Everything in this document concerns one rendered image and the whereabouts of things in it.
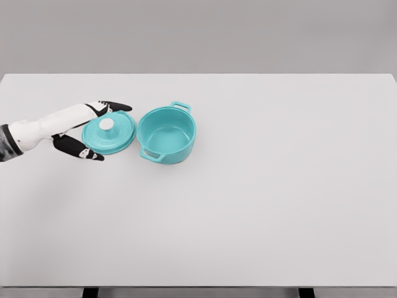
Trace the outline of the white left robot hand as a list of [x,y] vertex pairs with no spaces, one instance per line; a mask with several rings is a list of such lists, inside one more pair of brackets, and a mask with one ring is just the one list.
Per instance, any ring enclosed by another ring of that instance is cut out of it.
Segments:
[[83,126],[92,119],[99,118],[108,112],[130,112],[132,107],[111,101],[94,101],[76,104],[54,112],[38,120],[41,134],[50,137],[53,146],[76,158],[104,161],[104,156],[91,150],[81,141],[67,135],[71,129]]

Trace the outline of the turquoise pot lid white knob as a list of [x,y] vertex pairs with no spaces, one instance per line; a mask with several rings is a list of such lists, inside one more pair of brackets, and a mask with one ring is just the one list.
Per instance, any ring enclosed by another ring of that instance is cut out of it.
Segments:
[[103,155],[126,149],[135,136],[136,122],[124,111],[108,112],[89,121],[81,134],[83,144]]

